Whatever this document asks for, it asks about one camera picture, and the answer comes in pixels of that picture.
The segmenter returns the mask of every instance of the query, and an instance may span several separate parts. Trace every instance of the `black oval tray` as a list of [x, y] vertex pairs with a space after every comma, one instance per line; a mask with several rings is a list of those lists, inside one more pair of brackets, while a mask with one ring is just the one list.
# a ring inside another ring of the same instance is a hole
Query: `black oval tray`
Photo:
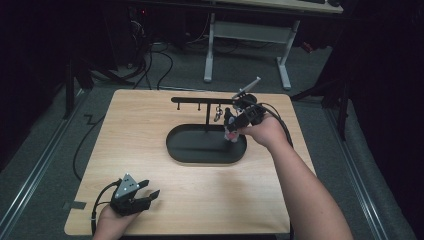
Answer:
[[247, 148], [244, 135], [233, 143], [224, 139], [224, 126], [183, 124], [166, 138], [169, 155], [183, 163], [230, 164], [240, 160]]

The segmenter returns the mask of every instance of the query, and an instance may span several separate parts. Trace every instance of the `black metal stand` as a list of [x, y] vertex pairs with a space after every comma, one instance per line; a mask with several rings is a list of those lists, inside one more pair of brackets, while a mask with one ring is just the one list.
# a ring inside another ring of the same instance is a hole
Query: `black metal stand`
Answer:
[[79, 59], [70, 59], [69, 64], [66, 66], [66, 113], [64, 118], [67, 119], [75, 106], [75, 82], [74, 78], [78, 81], [82, 89], [90, 91], [94, 87], [91, 79], [89, 69]]
[[240, 135], [237, 142], [224, 138], [223, 125], [209, 123], [212, 104], [232, 105], [234, 100], [217, 98], [181, 98], [174, 97], [177, 110], [181, 103], [206, 104], [205, 124], [183, 124], [172, 129], [166, 138], [169, 155], [182, 163], [231, 164], [240, 160], [247, 148], [246, 137]]

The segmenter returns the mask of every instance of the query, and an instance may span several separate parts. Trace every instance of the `black cord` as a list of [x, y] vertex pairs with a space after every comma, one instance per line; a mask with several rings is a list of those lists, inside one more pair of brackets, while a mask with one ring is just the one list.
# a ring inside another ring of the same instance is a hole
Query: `black cord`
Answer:
[[160, 49], [160, 50], [155, 50], [154, 52], [164, 52], [166, 50], [168, 50], [169, 48], [169, 43], [167, 42], [163, 42], [165, 44], [165, 48], [164, 49]]
[[94, 203], [94, 206], [93, 206], [93, 212], [91, 212], [91, 233], [93, 234], [93, 236], [96, 233], [97, 206], [99, 206], [100, 204], [103, 204], [103, 203], [99, 203], [100, 198], [102, 197], [103, 193], [105, 193], [109, 188], [113, 186], [119, 186], [121, 182], [122, 180], [119, 179], [118, 181], [107, 185], [105, 188], [103, 188], [103, 190], [100, 192], [99, 196], [97, 197], [96, 202]]
[[84, 135], [84, 138], [81, 140], [81, 142], [79, 143], [79, 145], [78, 145], [78, 147], [77, 147], [77, 150], [75, 151], [75, 154], [74, 154], [74, 159], [73, 159], [73, 161], [72, 161], [72, 169], [73, 169], [73, 171], [74, 171], [74, 174], [75, 174], [75, 177], [81, 182], [82, 181], [82, 178], [78, 175], [78, 173], [77, 173], [77, 169], [76, 169], [76, 161], [77, 161], [77, 156], [78, 156], [78, 152], [80, 151], [80, 149], [81, 149], [81, 146], [82, 146], [82, 144], [85, 142], [85, 139], [87, 139], [87, 137], [88, 137], [88, 135], [91, 133], [91, 131], [93, 131], [93, 129], [100, 123], [100, 122], [102, 122], [103, 121], [103, 119], [105, 118], [105, 115], [103, 116], [103, 117], [101, 117], [100, 119], [99, 119], [99, 121], [97, 121], [96, 123], [94, 123], [92, 126], [91, 126], [91, 128], [90, 128], [90, 130], [88, 130], [88, 132]]
[[168, 59], [169, 59], [169, 61], [171, 61], [171, 66], [169, 67], [169, 69], [168, 69], [168, 71], [166, 71], [166, 73], [159, 79], [159, 81], [158, 81], [158, 83], [157, 83], [157, 85], [156, 85], [156, 89], [157, 90], [159, 90], [159, 85], [160, 85], [160, 83], [162, 82], [162, 80], [166, 77], [166, 75], [168, 75], [168, 73], [171, 71], [171, 69], [172, 69], [172, 67], [174, 66], [174, 61], [172, 60], [172, 58], [168, 55], [168, 54], [166, 54], [166, 53], [163, 53], [163, 52], [153, 52], [153, 53], [157, 53], [157, 54], [161, 54], [161, 55], [163, 55], [163, 56], [165, 56], [165, 57], [167, 57]]
[[217, 47], [216, 46], [214, 46], [214, 51], [215, 52], [217, 52], [217, 53], [221, 53], [221, 54], [229, 54], [229, 53], [232, 53], [232, 52], [234, 52], [235, 50], [237, 50], [238, 49], [238, 47], [239, 47], [239, 41], [235, 41], [235, 46], [234, 46], [234, 48], [233, 49], [231, 49], [231, 50], [229, 50], [229, 51], [219, 51], [218, 49], [217, 49]]
[[272, 106], [271, 104], [268, 104], [268, 103], [259, 103], [259, 104], [261, 104], [261, 105], [266, 105], [266, 106], [268, 106], [268, 107], [272, 108], [272, 110], [274, 110], [275, 114], [277, 114], [277, 115], [278, 115], [278, 118], [279, 118], [279, 119], [281, 119], [280, 114], [278, 113], [277, 109], [275, 109], [275, 107], [274, 107], [274, 106]]
[[[150, 62], [149, 62], [149, 67], [146, 69], [146, 71], [144, 72], [143, 76], [140, 77], [140, 79], [134, 84], [133, 89], [136, 89], [138, 84], [140, 84], [141, 80], [143, 80], [143, 78], [146, 76], [147, 78], [147, 73], [150, 71], [150, 68], [152, 67], [152, 51], [149, 51], [149, 56], [150, 56]], [[148, 80], [148, 78], [146, 79], [146, 82], [150, 88], [150, 90], [152, 90], [152, 86], [150, 85], [150, 81]]]
[[286, 126], [286, 123], [283, 121], [283, 119], [281, 119], [281, 117], [279, 117], [277, 114], [275, 114], [274, 112], [270, 111], [268, 108], [261, 106], [264, 110], [266, 110], [268, 113], [270, 113], [273, 117], [275, 117], [279, 122], [281, 127], [283, 127], [284, 133], [286, 134], [287, 137], [287, 141], [289, 142], [290, 146], [293, 147], [293, 141], [291, 139], [291, 135], [289, 132], [289, 129]]
[[[137, 75], [140, 75], [145, 69], [146, 69], [146, 61], [142, 58], [140, 60], [139, 66], [137, 67], [137, 69], [134, 72], [129, 73], [126, 76], [122, 76], [122, 77], [118, 77], [118, 78], [122, 81], [125, 81], [125, 80], [133, 78]], [[110, 81], [111, 80], [110, 78], [99, 76], [99, 75], [93, 73], [92, 71], [90, 71], [90, 75], [91, 75], [91, 77], [93, 77], [97, 80], [100, 80], [100, 81]]]
[[203, 38], [199, 39], [196, 42], [187, 43], [187, 47], [195, 50], [203, 50], [208, 47], [208, 43], [205, 43], [205, 40], [208, 40], [209, 38]]
[[108, 203], [110, 203], [110, 202], [101, 202], [101, 203], [98, 203], [97, 206], [100, 206], [102, 204], [108, 204]]
[[205, 26], [203, 27], [203, 31], [202, 31], [202, 33], [200, 33], [199, 37], [197, 37], [195, 40], [193, 40], [193, 41], [189, 41], [189, 42], [186, 42], [186, 45], [189, 45], [189, 44], [191, 44], [191, 43], [195, 43], [195, 42], [198, 42], [198, 41], [202, 41], [202, 40], [204, 40], [204, 39], [208, 39], [208, 37], [203, 37], [203, 35], [205, 34], [206, 29], [207, 29], [207, 28], [208, 28], [208, 26], [209, 26], [209, 19], [210, 19], [210, 18], [211, 18], [211, 14], [210, 14], [210, 13], [208, 13], [208, 16], [206, 17]]
[[240, 44], [241, 46], [244, 46], [244, 47], [255, 48], [255, 49], [261, 49], [261, 48], [268, 47], [269, 45], [271, 45], [271, 46], [272, 46], [272, 45], [274, 45], [275, 43], [267, 42], [267, 43], [262, 43], [262, 45], [260, 45], [260, 46], [255, 46], [255, 45], [247, 44], [247, 43], [245, 43], [245, 42], [243, 42], [243, 41], [240, 41], [240, 42], [239, 42], [239, 44]]

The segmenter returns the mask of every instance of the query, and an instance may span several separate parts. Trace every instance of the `wooden tabletop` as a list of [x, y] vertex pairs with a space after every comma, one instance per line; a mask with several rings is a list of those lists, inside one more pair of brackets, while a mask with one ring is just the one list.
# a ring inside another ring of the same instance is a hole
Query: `wooden tabletop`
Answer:
[[[176, 126], [205, 123], [206, 106], [177, 104], [172, 97], [231, 98], [234, 93], [118, 90], [84, 173], [65, 225], [68, 235], [91, 235], [90, 217], [100, 191], [129, 173], [150, 180], [137, 198], [160, 189], [150, 210], [128, 228], [127, 235], [265, 234], [289, 232], [289, 218], [266, 148], [247, 136], [247, 150], [230, 165], [182, 164], [172, 159], [166, 137]], [[254, 94], [274, 106], [285, 121], [294, 147], [314, 171], [290, 98]], [[110, 201], [112, 188], [102, 201]], [[97, 208], [99, 215], [103, 205]]]

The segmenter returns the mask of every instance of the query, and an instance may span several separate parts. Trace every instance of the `white desk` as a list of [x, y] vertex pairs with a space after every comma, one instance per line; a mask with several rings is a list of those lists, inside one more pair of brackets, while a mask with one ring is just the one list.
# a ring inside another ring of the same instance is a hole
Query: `white desk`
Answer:
[[[214, 0], [216, 2], [253, 5], [261, 7], [283, 8], [296, 11], [312, 11], [320, 13], [342, 13], [341, 7], [332, 7], [325, 4], [310, 3], [298, 0]], [[286, 69], [286, 60], [296, 37], [300, 21], [294, 21], [292, 27], [271, 27], [253, 24], [215, 21], [215, 14], [211, 14], [209, 27], [209, 48], [206, 56], [204, 81], [212, 81], [213, 72], [213, 42], [215, 37], [233, 38], [249, 41], [261, 41], [285, 44], [281, 57], [276, 59], [280, 71], [281, 81], [285, 90], [291, 89], [289, 76]]]

